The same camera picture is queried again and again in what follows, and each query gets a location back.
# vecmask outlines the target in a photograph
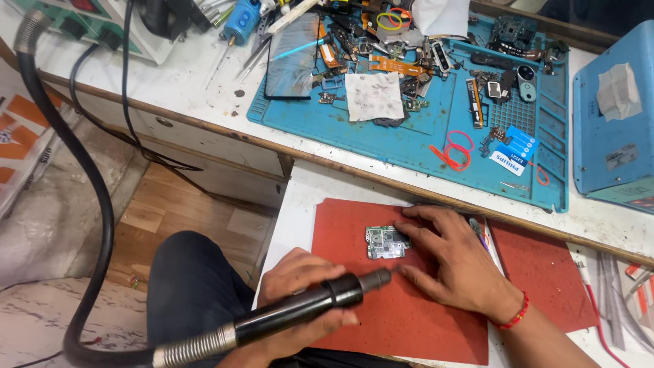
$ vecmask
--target hand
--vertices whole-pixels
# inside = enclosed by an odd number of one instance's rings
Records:
[[[440,236],[428,228],[395,222],[398,231],[433,253],[438,276],[401,265],[398,272],[435,301],[486,315],[492,321],[508,323],[523,305],[523,293],[504,278],[463,216],[439,206],[405,208],[406,217],[431,221]]]
[[[257,306],[273,303],[310,285],[338,278],[344,273],[343,265],[334,265],[308,251],[294,248],[275,268],[264,274]],[[283,358],[299,352],[343,325],[356,324],[359,324],[359,320],[351,310],[332,309],[311,322],[254,342],[249,349],[255,354],[265,355],[269,360]]]

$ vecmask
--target yellow rubber band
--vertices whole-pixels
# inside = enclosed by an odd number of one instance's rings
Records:
[[[387,16],[389,16],[389,17],[390,17],[390,16],[395,17],[395,19],[397,19],[398,21],[400,21],[400,25],[397,26],[397,27],[395,27],[395,28],[390,28],[390,27],[386,27],[386,26],[384,26],[382,23],[379,23],[379,17],[380,17],[380,16],[384,16],[384,15],[387,15]],[[402,28],[402,18],[400,18],[399,15],[397,15],[397,14],[393,14],[393,13],[379,13],[379,14],[377,14],[377,25],[378,25],[379,27],[381,27],[381,29],[385,29],[385,30],[387,30],[387,31],[397,31],[398,29]]]

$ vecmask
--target white table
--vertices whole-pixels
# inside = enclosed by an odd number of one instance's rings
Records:
[[[19,21],[18,13],[4,1],[0,1],[0,37],[8,45],[13,44]],[[233,129],[250,137],[261,138],[270,144],[288,147],[296,153],[303,154],[304,157],[311,158],[314,162],[323,164],[328,162],[354,168],[362,173],[360,176],[378,175],[397,185],[411,185],[413,189],[407,190],[439,193],[496,213],[518,217],[617,249],[654,258],[654,244],[650,241],[654,236],[654,216],[586,199],[577,192],[572,179],[570,179],[570,211],[548,214],[540,208],[522,202],[386,164],[248,121],[245,115],[262,80],[264,68],[255,68],[242,84],[234,77],[249,56],[254,37],[247,46],[233,48],[230,57],[223,63],[222,70],[206,89],[211,73],[226,47],[224,42],[217,41],[218,34],[218,30],[215,29],[204,35],[195,34],[191,30],[186,41],[174,47],[163,65],[157,66],[153,62],[132,57],[129,61],[129,97],[215,126]],[[41,38],[37,51],[37,65],[43,71],[66,79],[73,63],[89,46],[86,43],[67,41],[58,34]],[[570,91],[572,91],[572,77],[594,57],[594,54],[577,49],[570,52]],[[84,64],[78,74],[78,81],[102,91],[119,94],[121,73],[121,55],[102,50]],[[236,90],[244,91],[245,95],[238,98],[234,94]],[[572,105],[572,93],[570,95],[570,105]],[[238,116],[232,116],[231,111],[236,111]],[[570,114],[570,121],[572,121],[572,108]],[[570,124],[570,157],[572,157],[572,123]],[[570,159],[569,177],[572,178],[572,159]]]
[[[270,248],[268,249],[263,272],[267,272],[273,268],[294,247],[311,251],[316,205],[322,203],[325,198],[357,200],[395,206],[410,206],[418,199],[407,193],[384,187],[371,181],[323,168],[310,162],[296,161],[292,179],[288,182],[286,196],[284,197],[284,202],[277,218],[277,225],[275,226],[275,232],[273,233]],[[501,270],[497,253],[492,244],[492,237],[489,236],[489,239],[491,255]],[[594,262],[594,251],[571,244],[568,244],[568,247],[575,261]],[[602,367],[621,367],[600,345],[595,327],[588,330],[575,331],[569,333],[568,336]],[[489,326],[489,367],[509,367],[508,357],[501,349],[501,346],[502,344],[497,330]],[[654,356],[651,354],[624,352],[616,348],[612,350],[631,368],[654,367]],[[463,368],[473,366],[446,361],[409,360],[437,368]]]

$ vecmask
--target dark pants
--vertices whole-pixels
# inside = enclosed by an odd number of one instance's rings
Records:
[[[216,329],[249,311],[253,300],[254,291],[214,242],[194,231],[178,232],[163,241],[152,262],[148,341],[157,346]],[[214,367],[224,355],[189,366]]]

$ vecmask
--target knee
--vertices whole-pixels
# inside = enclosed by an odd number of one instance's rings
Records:
[[[172,234],[159,246],[154,254],[152,267],[163,264],[170,267],[175,265],[197,264],[207,258],[224,257],[218,247],[208,237],[190,230]]]

